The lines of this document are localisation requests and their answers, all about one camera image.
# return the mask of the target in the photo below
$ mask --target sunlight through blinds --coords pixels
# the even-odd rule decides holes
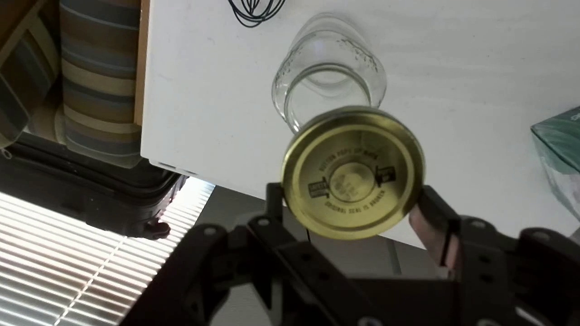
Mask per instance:
[[[0,325],[117,325],[214,186],[189,178],[161,218],[167,239],[127,238],[0,194]]]

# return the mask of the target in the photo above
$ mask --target green box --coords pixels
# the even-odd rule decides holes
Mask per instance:
[[[580,107],[532,126],[552,192],[580,220]]]

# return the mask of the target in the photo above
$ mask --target lid center button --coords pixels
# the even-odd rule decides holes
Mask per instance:
[[[375,175],[368,166],[350,162],[339,166],[330,177],[330,192],[343,202],[367,198],[375,187]]]

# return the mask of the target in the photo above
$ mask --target black suitcase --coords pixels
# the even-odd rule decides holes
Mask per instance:
[[[129,237],[169,234],[158,218],[185,176],[147,160],[120,168],[26,133],[0,151],[0,192]]]

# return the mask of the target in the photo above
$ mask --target white tabletop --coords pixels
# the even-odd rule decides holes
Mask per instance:
[[[387,71],[381,109],[426,156],[426,183],[510,236],[569,236],[530,126],[580,104],[578,0],[287,0],[248,29],[227,0],[151,0],[142,156],[264,198],[292,136],[270,98],[301,26],[349,17]],[[406,221],[383,234],[421,247]]]

